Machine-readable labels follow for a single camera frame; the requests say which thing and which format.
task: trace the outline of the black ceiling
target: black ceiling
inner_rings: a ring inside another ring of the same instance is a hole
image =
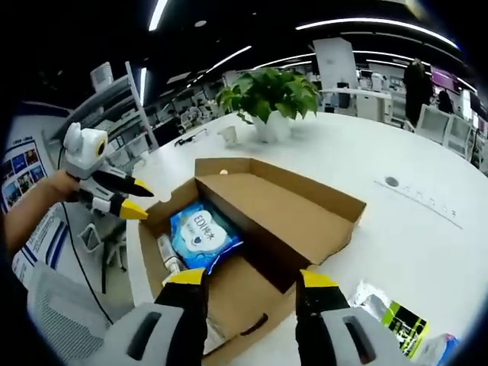
[[[461,51],[415,31],[384,24],[336,24],[295,30],[298,25],[314,21],[376,17],[422,25],[456,40],[457,34],[449,34],[451,28],[439,29],[442,23],[432,11],[426,24],[404,5],[379,0],[169,0],[158,30],[149,32],[156,2],[34,3],[29,15],[23,17],[25,34],[15,45],[27,81],[23,98],[74,108],[93,93],[91,70],[110,61],[117,77],[124,73],[124,61],[128,60],[134,69],[147,67],[147,102],[151,103],[169,89],[184,89],[198,71],[209,69],[248,45],[251,50],[205,75],[201,82],[216,79],[228,69],[250,69],[275,59],[309,53],[313,40],[343,32],[356,33],[341,36],[352,43],[354,50],[418,56],[473,82],[471,71],[452,57],[464,60]],[[207,24],[195,27],[197,21]],[[377,33],[410,37],[420,43]],[[361,63],[366,58],[358,55],[357,61]],[[186,80],[166,84],[170,77],[183,72],[191,72]]]

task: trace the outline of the open cardboard box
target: open cardboard box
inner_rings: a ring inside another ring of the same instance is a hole
[[[154,297],[165,270],[157,238],[169,218],[198,199],[211,201],[244,245],[212,271],[208,315],[226,342],[204,363],[225,364],[257,342],[295,307],[299,270],[346,246],[366,203],[255,159],[197,159],[195,177],[140,223],[144,264]]]

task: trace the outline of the gray plastic part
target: gray plastic part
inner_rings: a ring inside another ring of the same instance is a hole
[[[161,316],[151,332],[140,361],[128,355],[128,349],[144,320],[151,313]],[[145,303],[132,310],[116,322],[105,335],[104,344],[92,356],[85,360],[70,362],[69,365],[102,366],[160,366],[166,364],[169,346],[176,330],[183,309],[167,307],[155,303]]]
[[[372,356],[370,366],[408,366],[413,363],[400,351],[395,335],[360,308],[324,311],[320,314],[329,331],[338,366],[361,366],[358,350],[346,324],[351,323]]]

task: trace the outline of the black cable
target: black cable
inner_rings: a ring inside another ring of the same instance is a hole
[[[61,165],[61,156],[63,154],[63,150],[64,149],[65,148],[63,146],[63,147],[61,147],[61,150],[59,151],[59,156],[58,156],[58,170],[59,170],[59,167]],[[80,259],[78,257],[78,252],[76,251],[76,248],[75,248],[75,241],[73,240],[73,233],[71,231],[71,225],[69,223],[68,212],[66,211],[66,206],[65,206],[64,202],[61,202],[61,206],[63,206],[64,215],[66,216],[66,225],[68,226],[69,240],[71,241],[71,247],[73,248],[73,252],[75,253],[75,257],[76,257],[76,261],[78,262],[79,269],[82,270],[83,277],[85,278],[86,284],[88,285],[88,288],[90,289],[91,295],[93,295],[93,298],[95,299],[95,302],[97,303],[97,305],[100,308],[101,312],[105,315],[105,317],[107,318],[107,320],[108,320],[108,322],[110,324],[114,324],[114,322],[109,317],[109,315],[107,314],[107,312],[105,311],[105,309],[101,305],[100,301],[98,300],[98,297],[97,297],[95,291],[93,290],[92,284],[90,284],[90,281],[88,280],[88,277],[87,277],[87,275],[85,273],[85,269],[83,268],[83,265],[82,265],[82,261],[80,261]]]

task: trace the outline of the blue package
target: blue package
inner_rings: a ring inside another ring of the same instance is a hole
[[[242,240],[211,204],[197,202],[171,218],[172,245],[188,268],[206,268],[226,257]]]

